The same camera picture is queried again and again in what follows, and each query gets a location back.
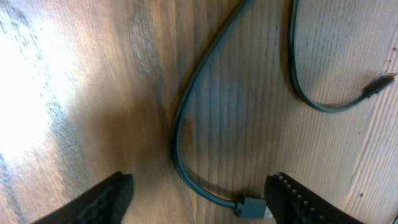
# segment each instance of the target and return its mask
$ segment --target wooden surface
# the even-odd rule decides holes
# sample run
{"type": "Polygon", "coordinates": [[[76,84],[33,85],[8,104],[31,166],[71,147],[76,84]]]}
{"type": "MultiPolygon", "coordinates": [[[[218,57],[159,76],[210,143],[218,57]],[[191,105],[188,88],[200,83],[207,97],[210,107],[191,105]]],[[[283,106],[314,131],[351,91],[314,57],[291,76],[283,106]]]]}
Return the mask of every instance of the wooden surface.
{"type": "MultiPolygon", "coordinates": [[[[134,175],[124,223],[239,220],[195,195],[169,157],[175,107],[237,0],[0,1],[0,220],[29,223],[116,170],[134,175]]],[[[284,171],[366,223],[398,213],[398,84],[317,112],[287,82],[290,1],[255,0],[200,80],[183,124],[199,183],[262,195],[284,171]]],[[[332,103],[398,71],[398,1],[300,1],[297,66],[332,103]]]]}

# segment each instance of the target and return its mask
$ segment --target wood grain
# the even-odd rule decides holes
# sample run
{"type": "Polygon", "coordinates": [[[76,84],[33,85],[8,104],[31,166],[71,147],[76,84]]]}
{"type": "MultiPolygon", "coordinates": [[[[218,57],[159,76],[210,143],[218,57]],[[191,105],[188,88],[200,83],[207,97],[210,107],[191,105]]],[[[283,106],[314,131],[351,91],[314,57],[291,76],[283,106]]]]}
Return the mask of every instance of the wood grain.
{"type": "MultiPolygon", "coordinates": [[[[238,0],[0,1],[0,219],[30,223],[116,170],[134,175],[124,223],[240,220],[194,194],[169,156],[175,107],[238,0]]],[[[398,213],[398,85],[338,114],[292,93],[290,1],[254,1],[194,89],[186,166],[226,198],[284,171],[366,223],[398,213]]],[[[301,0],[305,91],[334,103],[398,71],[398,2],[301,0]]]]}

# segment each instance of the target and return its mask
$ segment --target light wood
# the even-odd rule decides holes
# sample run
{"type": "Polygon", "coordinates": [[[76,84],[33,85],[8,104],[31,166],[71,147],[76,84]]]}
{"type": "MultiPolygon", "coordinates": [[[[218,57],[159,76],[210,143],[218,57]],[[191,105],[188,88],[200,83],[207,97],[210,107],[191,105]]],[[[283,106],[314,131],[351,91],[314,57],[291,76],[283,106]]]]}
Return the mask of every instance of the light wood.
{"type": "MultiPolygon", "coordinates": [[[[195,195],[169,156],[183,86],[237,0],[0,1],[0,220],[29,223],[117,170],[134,175],[124,223],[239,220],[195,195]]],[[[317,112],[287,78],[290,1],[255,0],[195,88],[183,153],[222,197],[262,195],[284,171],[366,223],[398,213],[398,84],[317,112]]],[[[333,103],[397,72],[398,1],[301,0],[297,66],[333,103]]]]}

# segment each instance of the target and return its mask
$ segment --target cable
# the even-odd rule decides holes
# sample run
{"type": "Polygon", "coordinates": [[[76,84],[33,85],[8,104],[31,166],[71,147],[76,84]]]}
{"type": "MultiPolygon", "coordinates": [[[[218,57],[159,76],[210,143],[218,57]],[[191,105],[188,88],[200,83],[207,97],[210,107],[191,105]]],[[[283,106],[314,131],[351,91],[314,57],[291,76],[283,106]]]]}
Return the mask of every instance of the cable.
{"type": "Polygon", "coordinates": [[[307,105],[311,106],[312,108],[326,112],[326,113],[337,113],[344,110],[347,110],[354,105],[358,104],[360,101],[367,98],[367,96],[362,91],[358,97],[355,99],[347,102],[347,103],[340,103],[337,105],[326,105],[317,103],[309,98],[304,91],[302,90],[299,82],[299,78],[297,77],[297,70],[296,70],[296,62],[295,62],[295,52],[294,52],[294,40],[295,40],[295,26],[296,26],[296,17],[297,17],[297,8],[299,7],[299,0],[292,0],[290,4],[290,12],[289,12],[289,24],[288,24],[288,34],[287,34],[287,60],[289,64],[289,72],[290,72],[290,79],[292,81],[293,88],[300,97],[302,101],[304,101],[307,105]]]}
{"type": "MultiPolygon", "coordinates": [[[[234,25],[236,25],[238,19],[242,16],[244,10],[248,8],[250,3],[253,0],[243,0],[241,1],[236,9],[231,13],[228,17],[222,28],[218,31],[215,38],[211,41],[210,46],[203,54],[201,60],[197,64],[197,67],[193,71],[192,76],[190,77],[184,91],[182,97],[180,99],[180,103],[178,104],[177,111],[175,113],[174,122],[172,126],[172,138],[171,138],[171,156],[174,163],[174,166],[181,177],[181,179],[198,195],[203,198],[224,207],[228,207],[234,210],[234,214],[239,217],[244,218],[263,218],[264,214],[266,214],[266,203],[264,199],[260,198],[251,198],[241,196],[237,201],[226,200],[223,198],[219,198],[204,188],[200,187],[196,184],[192,178],[188,175],[187,171],[184,168],[184,164],[180,155],[180,131],[181,131],[181,120],[182,116],[185,112],[185,107],[189,96],[195,87],[195,84],[198,81],[198,78],[203,75],[205,68],[209,66],[211,60],[215,57],[218,50],[223,45],[223,42],[226,40],[228,34],[231,32],[231,29],[234,25]]],[[[290,74],[293,80],[294,88],[297,94],[301,97],[301,99],[306,102],[311,107],[328,112],[334,113],[348,109],[349,107],[354,106],[359,103],[364,98],[369,98],[371,95],[375,93],[379,93],[383,88],[390,85],[394,81],[394,76],[392,75],[384,75],[375,80],[373,80],[368,86],[366,86],[362,94],[349,103],[345,103],[342,105],[321,105],[309,99],[304,92],[302,91],[299,81],[297,79],[297,72],[295,68],[295,59],[294,59],[294,30],[295,30],[295,18],[297,14],[297,4],[298,0],[293,0],[292,7],[290,8],[290,22],[289,22],[289,47],[288,47],[288,58],[289,58],[289,68],[290,74]]]]}
{"type": "Polygon", "coordinates": [[[238,206],[237,202],[233,202],[230,200],[225,200],[222,198],[219,198],[209,191],[203,189],[199,185],[197,185],[191,177],[187,174],[187,171],[184,168],[182,158],[180,155],[180,129],[181,129],[181,118],[182,115],[185,111],[185,106],[187,104],[188,98],[192,92],[193,87],[197,83],[197,80],[200,76],[203,75],[203,72],[205,71],[205,68],[209,66],[211,60],[214,58],[216,55],[217,51],[220,49],[220,47],[223,45],[223,42],[226,40],[226,37],[228,34],[231,32],[231,29],[233,26],[236,24],[240,16],[243,14],[244,10],[249,6],[249,4],[252,2],[252,0],[245,0],[241,1],[236,9],[231,13],[231,15],[228,17],[222,28],[218,31],[216,34],[215,38],[211,42],[210,46],[206,50],[206,52],[203,54],[201,60],[199,61],[196,69],[194,70],[192,77],[187,83],[187,86],[185,87],[185,90],[183,92],[183,95],[181,97],[180,103],[177,108],[177,112],[174,117],[174,123],[173,123],[173,130],[172,130],[172,142],[171,142],[171,151],[172,151],[172,159],[174,162],[174,166],[182,178],[182,180],[198,195],[204,197],[205,199],[217,204],[221,205],[224,207],[228,207],[231,209],[235,209],[238,206]]]}
{"type": "Polygon", "coordinates": [[[292,0],[290,5],[289,12],[289,24],[288,24],[288,34],[287,34],[287,60],[289,64],[289,73],[290,79],[292,81],[293,88],[298,97],[302,101],[304,101],[307,105],[312,108],[326,112],[326,113],[337,113],[345,111],[354,105],[357,105],[359,102],[363,101],[366,98],[369,98],[375,93],[379,93],[386,86],[390,85],[394,81],[394,77],[397,75],[396,73],[388,73],[386,75],[382,75],[375,80],[371,81],[368,86],[362,89],[359,95],[353,100],[346,103],[339,103],[336,105],[326,105],[317,103],[309,98],[304,91],[302,90],[299,82],[299,78],[297,77],[297,69],[295,62],[295,52],[294,52],[294,40],[295,40],[295,26],[296,26],[296,17],[297,17],[297,8],[299,7],[299,0],[292,0]]]}

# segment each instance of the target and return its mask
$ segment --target cable end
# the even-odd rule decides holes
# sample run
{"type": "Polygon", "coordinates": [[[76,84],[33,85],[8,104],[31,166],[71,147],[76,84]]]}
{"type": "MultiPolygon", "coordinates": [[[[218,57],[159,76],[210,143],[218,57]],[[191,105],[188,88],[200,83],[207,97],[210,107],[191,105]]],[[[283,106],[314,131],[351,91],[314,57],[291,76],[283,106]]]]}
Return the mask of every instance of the cable end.
{"type": "Polygon", "coordinates": [[[397,75],[398,73],[387,73],[375,78],[365,88],[363,88],[363,93],[367,98],[380,93],[383,89],[394,82],[397,75]]]}
{"type": "Polygon", "coordinates": [[[398,78],[398,73],[387,73],[387,75],[394,77],[394,78],[398,78]]]}
{"type": "Polygon", "coordinates": [[[239,218],[270,218],[271,211],[261,198],[240,196],[236,202],[234,214],[239,218]]]}

